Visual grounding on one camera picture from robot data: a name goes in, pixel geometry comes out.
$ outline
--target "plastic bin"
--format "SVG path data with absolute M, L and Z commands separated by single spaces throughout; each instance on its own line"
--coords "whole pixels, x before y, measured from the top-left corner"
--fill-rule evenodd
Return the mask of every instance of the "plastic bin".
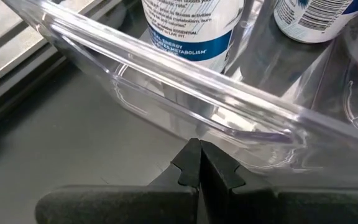
M 272 19 L 275 1 L 246 1 L 224 75 L 153 47 L 140 0 L 105 1 L 117 4 L 110 16 L 126 15 L 118 30 L 50 1 L 4 2 L 151 123 L 211 141 L 260 174 L 358 182 L 358 126 L 344 107 L 348 42 L 289 39 Z

